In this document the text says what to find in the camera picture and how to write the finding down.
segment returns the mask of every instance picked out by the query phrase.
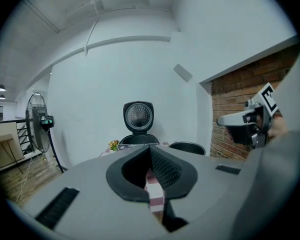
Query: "fan stand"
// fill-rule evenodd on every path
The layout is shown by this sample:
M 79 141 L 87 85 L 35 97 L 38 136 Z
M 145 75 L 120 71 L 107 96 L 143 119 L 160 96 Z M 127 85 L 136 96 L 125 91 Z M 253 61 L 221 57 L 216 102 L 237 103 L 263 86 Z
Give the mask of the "fan stand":
M 62 166 L 61 166 L 61 164 L 59 162 L 59 159 L 57 157 L 57 154 L 56 154 L 56 151 L 55 151 L 55 147 L 54 147 L 54 143 L 52 142 L 52 138 L 51 138 L 51 134 L 50 134 L 50 129 L 48 129 L 47 132 L 48 132 L 48 136 L 49 136 L 49 140 L 50 140 L 50 143 L 51 143 L 51 148 L 52 148 L 52 152 L 54 154 L 55 160 L 56 160 L 56 162 L 57 162 L 57 164 L 59 166 L 60 171 L 62 173 L 64 173 L 64 169 L 62 168 Z

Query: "brick wall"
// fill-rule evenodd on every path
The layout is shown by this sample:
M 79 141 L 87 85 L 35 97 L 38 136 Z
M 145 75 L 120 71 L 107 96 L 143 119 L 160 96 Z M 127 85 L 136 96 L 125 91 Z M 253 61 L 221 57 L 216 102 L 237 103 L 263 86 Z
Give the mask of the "brick wall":
M 210 156 L 244 160 L 251 147 L 234 144 L 224 126 L 216 121 L 220 116 L 244 110 L 244 103 L 270 82 L 277 88 L 289 72 L 300 52 L 300 44 L 293 45 L 212 81 L 213 129 Z

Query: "checkered tablecloth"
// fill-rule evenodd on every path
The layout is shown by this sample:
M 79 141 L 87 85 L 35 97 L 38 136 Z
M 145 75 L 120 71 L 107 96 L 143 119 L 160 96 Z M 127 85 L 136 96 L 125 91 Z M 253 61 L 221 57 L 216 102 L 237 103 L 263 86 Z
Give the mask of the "checkered tablecloth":
M 168 147 L 169 143 L 162 142 L 160 143 L 160 145 Z M 114 151 L 108 148 L 103 153 L 101 153 L 99 157 L 104 157 L 111 153 L 114 153 Z M 149 169 L 146 174 L 146 184 L 144 190 L 149 193 L 150 211 L 158 218 L 162 218 L 165 203 L 165 193 L 151 169 Z

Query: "black rice cooker lid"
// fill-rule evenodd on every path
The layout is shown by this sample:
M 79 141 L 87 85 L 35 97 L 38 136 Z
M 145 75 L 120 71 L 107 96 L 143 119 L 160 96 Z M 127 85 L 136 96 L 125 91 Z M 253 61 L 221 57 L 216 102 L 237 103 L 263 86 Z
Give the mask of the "black rice cooker lid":
M 129 102 L 123 106 L 125 126 L 133 133 L 146 133 L 154 123 L 154 106 L 146 101 Z

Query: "black vent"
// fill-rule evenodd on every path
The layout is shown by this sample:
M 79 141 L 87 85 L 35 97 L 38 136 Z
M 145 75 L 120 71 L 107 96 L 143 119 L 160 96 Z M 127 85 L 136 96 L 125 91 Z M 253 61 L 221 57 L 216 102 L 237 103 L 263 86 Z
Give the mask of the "black vent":
M 233 167 L 229 167 L 229 166 L 225 166 L 225 165 L 218 165 L 216 167 L 217 170 L 229 173 L 229 174 L 235 174 L 238 175 L 241 171 L 241 169 L 238 168 L 233 168 Z
M 35 218 L 49 229 L 53 229 L 68 207 L 78 195 L 79 190 L 66 187 L 63 189 L 44 210 Z

